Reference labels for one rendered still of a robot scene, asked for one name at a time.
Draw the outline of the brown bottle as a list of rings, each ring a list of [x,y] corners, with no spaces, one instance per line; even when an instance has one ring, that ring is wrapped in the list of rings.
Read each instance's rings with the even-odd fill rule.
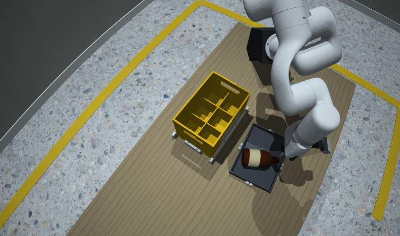
[[[249,167],[265,168],[270,164],[279,164],[280,158],[273,157],[266,150],[245,148],[241,156],[241,164]]]

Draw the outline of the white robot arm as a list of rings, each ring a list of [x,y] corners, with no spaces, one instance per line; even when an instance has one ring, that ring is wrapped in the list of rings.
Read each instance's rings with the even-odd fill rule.
[[[290,85],[290,66],[302,76],[338,63],[342,47],[336,19],[327,7],[308,9],[306,0],[243,0],[247,16],[258,22],[272,17],[276,34],[265,45],[273,60],[271,84],[279,110],[293,116],[309,110],[295,126],[294,136],[304,146],[331,154],[326,137],[340,124],[328,87],[321,78]],[[309,41],[321,40],[305,46]]]

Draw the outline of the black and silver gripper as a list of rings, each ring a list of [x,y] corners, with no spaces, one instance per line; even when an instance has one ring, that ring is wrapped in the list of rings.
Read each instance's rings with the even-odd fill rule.
[[[287,158],[290,158],[290,161],[294,161],[298,156],[298,159],[304,156],[312,146],[304,146],[300,144],[295,136],[294,136],[294,128],[298,124],[299,121],[292,123],[285,130],[285,144],[281,147],[281,152],[285,153]]]

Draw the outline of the yellow divided crate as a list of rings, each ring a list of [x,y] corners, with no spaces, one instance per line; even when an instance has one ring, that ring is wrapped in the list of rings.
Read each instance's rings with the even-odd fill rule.
[[[212,71],[172,119],[177,135],[212,158],[244,112],[250,95],[251,92]]]

